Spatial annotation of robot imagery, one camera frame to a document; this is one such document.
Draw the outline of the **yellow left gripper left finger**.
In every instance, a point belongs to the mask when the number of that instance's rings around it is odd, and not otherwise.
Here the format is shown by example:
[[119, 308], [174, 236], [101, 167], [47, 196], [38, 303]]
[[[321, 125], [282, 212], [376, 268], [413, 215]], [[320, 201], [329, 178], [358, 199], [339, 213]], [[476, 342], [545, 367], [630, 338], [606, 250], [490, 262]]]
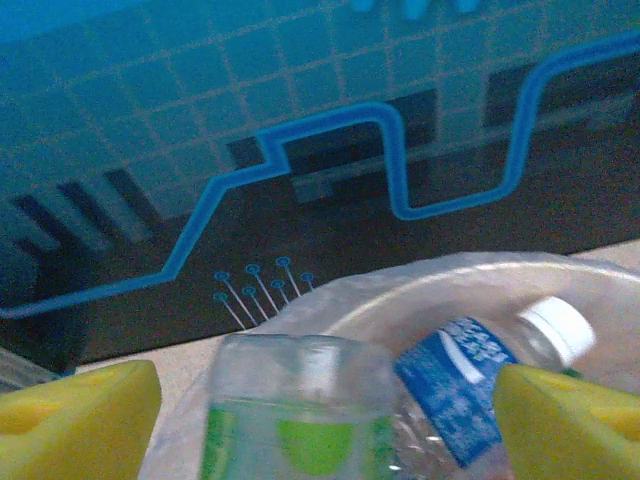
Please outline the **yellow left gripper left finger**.
[[1, 476], [135, 479], [160, 406], [160, 381], [149, 360], [5, 393]]

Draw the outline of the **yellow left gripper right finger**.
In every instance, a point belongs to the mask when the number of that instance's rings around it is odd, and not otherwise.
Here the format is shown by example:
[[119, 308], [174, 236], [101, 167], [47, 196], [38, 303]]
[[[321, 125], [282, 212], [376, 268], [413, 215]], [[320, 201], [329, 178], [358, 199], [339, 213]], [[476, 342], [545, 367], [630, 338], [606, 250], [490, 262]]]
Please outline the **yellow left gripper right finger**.
[[495, 417], [517, 479], [637, 479], [639, 396], [526, 365], [498, 374]]

